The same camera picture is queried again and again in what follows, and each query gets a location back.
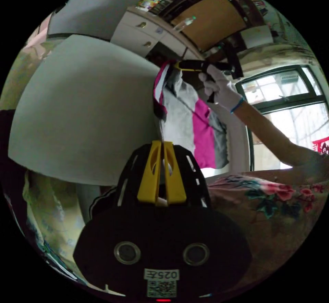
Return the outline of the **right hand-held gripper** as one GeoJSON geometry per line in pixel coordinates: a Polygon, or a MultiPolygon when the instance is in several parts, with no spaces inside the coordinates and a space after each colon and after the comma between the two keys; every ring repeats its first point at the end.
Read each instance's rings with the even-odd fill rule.
{"type": "Polygon", "coordinates": [[[230,75],[234,79],[234,66],[227,62],[210,63],[207,60],[183,60],[176,62],[174,67],[181,71],[204,73],[206,78],[210,79],[210,75],[207,72],[209,65],[213,65],[224,75],[230,75]]]}

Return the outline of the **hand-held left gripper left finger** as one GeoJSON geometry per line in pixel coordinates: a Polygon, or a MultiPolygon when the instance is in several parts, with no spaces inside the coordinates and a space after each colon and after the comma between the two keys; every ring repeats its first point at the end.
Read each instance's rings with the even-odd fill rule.
{"type": "Polygon", "coordinates": [[[147,156],[146,166],[138,190],[140,203],[156,203],[159,194],[161,173],[161,141],[153,141],[147,156]]]}

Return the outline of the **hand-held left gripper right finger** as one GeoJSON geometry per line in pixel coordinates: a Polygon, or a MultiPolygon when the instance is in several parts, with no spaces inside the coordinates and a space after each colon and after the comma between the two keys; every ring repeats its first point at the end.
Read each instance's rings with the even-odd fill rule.
{"type": "Polygon", "coordinates": [[[167,203],[185,203],[186,192],[172,142],[163,142],[167,203]]]}

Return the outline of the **person's right hand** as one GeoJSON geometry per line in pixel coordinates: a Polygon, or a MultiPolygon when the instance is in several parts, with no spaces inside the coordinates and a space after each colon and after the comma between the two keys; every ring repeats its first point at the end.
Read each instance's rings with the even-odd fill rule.
{"type": "Polygon", "coordinates": [[[199,74],[199,79],[203,82],[206,96],[213,96],[212,103],[231,113],[245,101],[244,97],[234,91],[231,81],[214,65],[208,65],[205,72],[199,74]]]}

